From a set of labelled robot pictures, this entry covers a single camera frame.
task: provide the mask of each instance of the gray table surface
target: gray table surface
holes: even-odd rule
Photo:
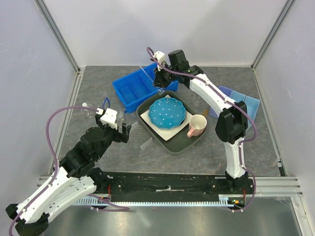
[[[87,66],[77,96],[76,105],[83,102],[95,107],[101,106],[105,97],[111,101],[111,108],[124,111],[122,102],[117,97],[112,82],[133,71],[137,66]],[[204,73],[216,86],[225,86],[248,96],[258,98],[256,83],[250,68],[241,67],[203,67]],[[199,114],[209,109],[206,102],[196,105],[195,93],[179,85],[178,95]],[[217,174],[223,175],[226,169],[226,157],[223,143],[215,134],[217,119],[208,116],[208,126],[202,140],[180,155],[169,154],[155,139],[146,148],[130,140],[127,144],[112,143],[96,166],[103,171],[181,173],[181,174]],[[136,121],[133,114],[126,114],[126,123]],[[261,105],[255,124],[258,138],[244,145],[245,164],[258,176],[279,176],[276,153],[270,138],[266,119]],[[81,111],[73,111],[64,137],[61,157],[74,147],[85,131],[95,126],[94,117],[88,118]],[[246,138],[253,135],[250,128]]]

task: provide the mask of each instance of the white bracket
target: white bracket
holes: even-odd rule
[[[117,111],[107,108],[105,114],[100,118],[102,124],[108,124],[113,129],[117,129]]]
[[[157,59],[157,61],[162,64],[165,61],[165,53],[157,51],[156,53],[154,53],[154,58]],[[162,70],[162,67],[160,67],[159,65],[157,65],[157,69],[159,71]]]

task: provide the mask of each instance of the mug handle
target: mug handle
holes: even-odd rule
[[[188,131],[188,133],[187,133],[188,138],[190,138],[192,136],[193,131],[194,131],[193,128],[191,128],[190,131]]]

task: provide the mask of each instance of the transparent object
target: transparent object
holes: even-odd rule
[[[152,81],[154,82],[154,80],[148,75],[148,73],[142,68],[142,66],[139,66],[141,68],[141,70],[145,73],[145,75]],[[156,88],[157,89],[157,93],[161,96],[164,93],[164,90],[161,88]]]
[[[132,140],[139,145],[141,150],[152,143],[152,137],[141,127],[141,125],[138,124],[138,122],[131,125],[129,140]]]
[[[83,103],[82,106],[88,107],[88,108],[93,108],[92,104],[87,104],[87,103]],[[85,117],[88,117],[88,118],[92,118],[95,116],[94,111],[90,111],[90,110],[86,110],[86,109],[81,109],[81,114],[84,115]]]
[[[125,122],[126,117],[124,112],[117,112],[117,118],[116,118],[116,123],[119,127],[122,126],[122,124]]]
[[[198,107],[202,101],[203,101],[202,97],[200,97],[197,93],[193,95],[193,105],[195,107]]]

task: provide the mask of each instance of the blue plastic bin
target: blue plastic bin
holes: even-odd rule
[[[247,114],[250,116],[250,118],[254,121],[255,116],[258,111],[258,107],[260,104],[260,101],[258,99],[252,98],[247,96],[245,98],[245,104],[247,106]],[[248,128],[252,126],[251,122],[248,120]]]
[[[143,69],[148,75],[154,79],[154,69],[157,67],[156,63],[148,65]],[[126,112],[134,112],[137,107],[158,92],[158,89],[153,87],[153,81],[139,69],[127,76],[124,76],[113,82],[113,87],[117,96],[122,101],[126,108]],[[166,90],[177,91],[178,81],[172,82]]]
[[[230,97],[233,90],[224,86],[219,86],[218,89],[220,89],[226,96]],[[209,115],[214,117],[214,118],[218,118],[217,114],[215,113],[215,111],[212,109],[212,107],[210,108],[210,112]]]
[[[234,99],[236,102],[241,102],[241,101],[245,101],[245,97],[246,95],[242,94],[242,93],[239,93],[239,92],[236,92],[236,91],[233,91],[230,98]]]

